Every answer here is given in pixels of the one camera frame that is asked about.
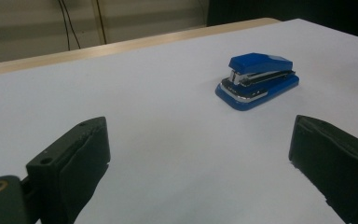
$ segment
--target screw hole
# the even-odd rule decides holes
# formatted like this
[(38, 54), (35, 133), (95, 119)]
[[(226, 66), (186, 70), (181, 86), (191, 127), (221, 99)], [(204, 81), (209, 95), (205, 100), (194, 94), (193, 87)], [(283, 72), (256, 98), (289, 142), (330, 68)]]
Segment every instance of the screw hole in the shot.
[(53, 161), (52, 158), (45, 158), (40, 163), (43, 165), (46, 165), (46, 164), (50, 163), (51, 161)]

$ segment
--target table edge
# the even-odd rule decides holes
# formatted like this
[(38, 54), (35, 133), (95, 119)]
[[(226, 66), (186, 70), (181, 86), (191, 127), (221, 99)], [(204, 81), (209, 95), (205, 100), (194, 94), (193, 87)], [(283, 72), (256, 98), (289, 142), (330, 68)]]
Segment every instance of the table edge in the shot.
[(218, 35), (227, 32), (239, 31), (257, 26), (269, 25), (280, 22), (272, 18), (261, 18), (250, 21), (239, 21), (223, 25), (203, 27), (194, 30), (187, 30), (166, 35), (155, 35), (139, 39), (127, 40), (108, 45), (96, 46), (86, 49), (77, 49), (72, 51), (54, 53), (49, 55), (36, 56), (26, 59), (18, 59), (9, 62), (0, 63), (0, 74), (19, 71), (22, 69), (34, 68), (55, 63), (65, 63), (75, 60), (101, 57), (108, 54), (115, 54), (129, 51), (132, 49), (141, 49), (156, 45), (172, 43), (175, 41), (186, 40), (190, 38), (202, 37), (206, 35)]

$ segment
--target wall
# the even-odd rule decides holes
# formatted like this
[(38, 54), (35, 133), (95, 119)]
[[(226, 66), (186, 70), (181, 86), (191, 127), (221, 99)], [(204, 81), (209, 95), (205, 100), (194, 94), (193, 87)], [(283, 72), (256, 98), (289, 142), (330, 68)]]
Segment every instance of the wall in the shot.
[[(80, 47), (89, 48), (105, 40), (113, 43), (205, 26), (209, 0), (65, 0), (65, 4)], [(68, 29), (71, 49), (77, 49), (69, 23)], [(58, 0), (0, 0), (0, 62), (66, 50)]]

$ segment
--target stapler top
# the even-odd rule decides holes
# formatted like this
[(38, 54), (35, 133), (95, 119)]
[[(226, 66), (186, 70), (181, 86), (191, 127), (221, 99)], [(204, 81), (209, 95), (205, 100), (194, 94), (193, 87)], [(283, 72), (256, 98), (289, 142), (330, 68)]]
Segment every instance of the stapler top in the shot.
[(250, 53), (231, 58), (229, 65), (238, 74), (292, 70), (293, 63), (280, 56)]
[(260, 53), (233, 57), (228, 66), (233, 69), (228, 80), (245, 87), (294, 73), (292, 62), (280, 56)]

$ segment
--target dark background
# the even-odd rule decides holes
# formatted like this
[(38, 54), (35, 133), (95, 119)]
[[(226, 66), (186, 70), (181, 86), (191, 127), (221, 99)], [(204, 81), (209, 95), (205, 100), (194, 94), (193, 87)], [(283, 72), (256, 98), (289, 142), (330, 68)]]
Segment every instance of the dark background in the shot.
[(358, 0), (210, 0), (207, 25), (266, 17), (303, 19), (358, 36)]

